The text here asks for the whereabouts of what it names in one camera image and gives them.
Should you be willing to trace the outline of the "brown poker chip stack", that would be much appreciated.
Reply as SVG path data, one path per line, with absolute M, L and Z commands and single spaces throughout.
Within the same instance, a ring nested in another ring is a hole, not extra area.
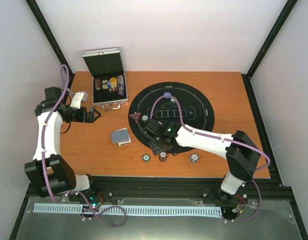
M 160 162 L 164 163 L 168 158 L 168 155 L 165 151 L 162 151 L 159 156 L 158 156 L 158 159 Z

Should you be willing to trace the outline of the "green chips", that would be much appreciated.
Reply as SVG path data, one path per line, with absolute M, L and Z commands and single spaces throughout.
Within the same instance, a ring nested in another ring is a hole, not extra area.
M 172 104 L 172 105 L 175 105 L 176 101 L 173 97 L 171 97 L 170 100 L 169 100 L 169 103 Z
M 148 115 L 143 115 L 143 116 L 141 117 L 141 121 L 142 121 L 143 123 L 147 123 L 147 122 L 149 121 L 149 116 L 148 116 Z

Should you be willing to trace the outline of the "green poker chip stack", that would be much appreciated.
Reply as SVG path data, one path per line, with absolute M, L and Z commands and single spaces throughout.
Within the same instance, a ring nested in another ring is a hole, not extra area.
M 149 162 L 151 160 L 151 156 L 149 154 L 142 155 L 142 161 Z

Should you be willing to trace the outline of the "red triangular all-in marker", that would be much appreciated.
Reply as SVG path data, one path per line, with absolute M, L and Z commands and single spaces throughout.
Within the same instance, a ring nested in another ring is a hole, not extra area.
M 141 117 L 141 113 L 140 112 L 137 112 L 137 113 L 133 113 L 133 114 L 130 114 L 129 117 L 134 120 L 136 123 L 139 122 L 140 120 L 140 117 Z

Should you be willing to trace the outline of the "purple small blind button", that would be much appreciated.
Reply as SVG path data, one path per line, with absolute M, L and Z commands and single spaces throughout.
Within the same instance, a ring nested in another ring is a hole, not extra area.
M 165 92 L 163 94 L 163 97 L 166 98 L 166 99 L 170 99 L 172 97 L 172 94 L 170 92 Z

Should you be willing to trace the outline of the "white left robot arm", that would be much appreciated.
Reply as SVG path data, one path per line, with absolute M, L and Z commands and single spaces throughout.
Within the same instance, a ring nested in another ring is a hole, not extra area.
M 101 114 L 94 107 L 87 110 L 81 105 L 88 98 L 84 91 L 76 92 L 69 104 L 59 87 L 46 88 L 44 93 L 45 100 L 34 110 L 39 126 L 36 151 L 33 160 L 24 165 L 24 172 L 42 198 L 80 191 L 86 201 L 93 201 L 98 188 L 91 184 L 91 176 L 75 174 L 62 157 L 61 128 L 63 123 L 92 124 Z

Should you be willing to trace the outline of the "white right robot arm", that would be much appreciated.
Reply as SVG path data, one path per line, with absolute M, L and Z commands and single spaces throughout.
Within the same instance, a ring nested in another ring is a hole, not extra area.
M 179 121 L 162 125 L 150 119 L 143 131 L 149 136 L 149 147 L 154 155 L 176 147 L 203 150 L 227 161 L 228 173 L 220 187 L 209 193 L 210 197 L 230 203 L 244 183 L 253 179 L 260 159 L 258 148 L 245 132 L 235 134 L 213 133 L 193 128 Z

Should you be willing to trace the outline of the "blue poker chip stack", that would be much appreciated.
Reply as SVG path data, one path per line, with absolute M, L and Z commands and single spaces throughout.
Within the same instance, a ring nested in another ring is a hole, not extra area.
M 191 163 L 191 164 L 195 164 L 195 163 L 197 163 L 198 162 L 198 160 L 199 160 L 199 155 L 197 154 L 197 153 L 192 153 L 191 155 L 190 155 L 190 157 L 189 157 L 189 162 Z

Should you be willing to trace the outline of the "brown chips in case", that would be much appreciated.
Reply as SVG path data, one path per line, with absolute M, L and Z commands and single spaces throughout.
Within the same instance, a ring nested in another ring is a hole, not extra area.
M 102 81 L 99 78 L 95 78 L 94 79 L 94 89 L 96 91 L 99 91 L 101 90 L 101 88 L 102 88 Z

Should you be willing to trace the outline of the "blue-backed card deck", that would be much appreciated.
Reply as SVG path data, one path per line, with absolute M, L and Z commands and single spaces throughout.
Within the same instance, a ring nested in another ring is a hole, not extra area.
M 124 144 L 129 141 L 130 136 L 126 127 L 111 132 L 111 142 L 113 144 Z

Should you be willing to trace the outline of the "black round poker mat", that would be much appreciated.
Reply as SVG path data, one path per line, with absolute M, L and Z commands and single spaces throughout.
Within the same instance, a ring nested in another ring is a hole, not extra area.
M 128 110 L 130 129 L 143 145 L 150 147 L 150 138 L 143 131 L 146 122 L 142 122 L 141 118 L 143 115 L 150 117 L 155 101 L 165 92 L 170 92 L 172 97 L 177 98 L 185 125 L 212 132 L 215 123 L 214 110 L 210 101 L 202 92 L 185 83 L 160 82 L 148 86 L 138 93 Z M 138 123 L 129 117 L 130 114 L 134 113 L 141 113 Z M 172 121 L 179 122 L 180 114 L 177 104 L 170 104 L 170 98 L 159 100 L 155 105 L 152 118 L 161 122 L 163 126 L 168 126 Z

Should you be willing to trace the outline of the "aluminium poker chip case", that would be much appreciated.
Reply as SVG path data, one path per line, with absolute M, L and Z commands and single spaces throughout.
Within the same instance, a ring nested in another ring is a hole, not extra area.
M 119 48 L 105 48 L 86 51 L 82 58 L 92 76 L 92 104 L 104 111 L 118 110 L 121 104 L 128 102 L 126 74 Z M 125 80 L 125 95 L 118 94 L 117 85 L 111 85 L 110 78 L 123 75 Z M 101 80 L 101 90 L 95 90 L 94 79 Z

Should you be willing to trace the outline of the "white playing card box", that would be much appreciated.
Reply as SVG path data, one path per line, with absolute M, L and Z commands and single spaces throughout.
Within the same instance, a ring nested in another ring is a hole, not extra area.
M 131 143 L 131 141 L 129 140 L 129 141 L 124 141 L 124 142 L 119 142 L 118 145 L 120 147 L 122 147 L 122 146 L 125 146 L 125 145 L 130 144 L 130 143 Z

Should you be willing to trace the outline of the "yellow button in case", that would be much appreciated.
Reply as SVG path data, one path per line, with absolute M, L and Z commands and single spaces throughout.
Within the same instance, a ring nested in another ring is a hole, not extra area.
M 118 79 L 116 77 L 112 77 L 109 79 L 109 82 L 111 83 L 112 86 L 116 86 L 118 83 Z

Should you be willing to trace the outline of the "purple chips in case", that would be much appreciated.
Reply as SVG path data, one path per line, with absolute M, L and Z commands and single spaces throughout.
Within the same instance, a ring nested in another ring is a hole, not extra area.
M 125 88 L 125 78 L 123 75 L 117 76 L 117 87 L 118 87 L 118 94 L 120 96 L 125 96 L 126 88 Z

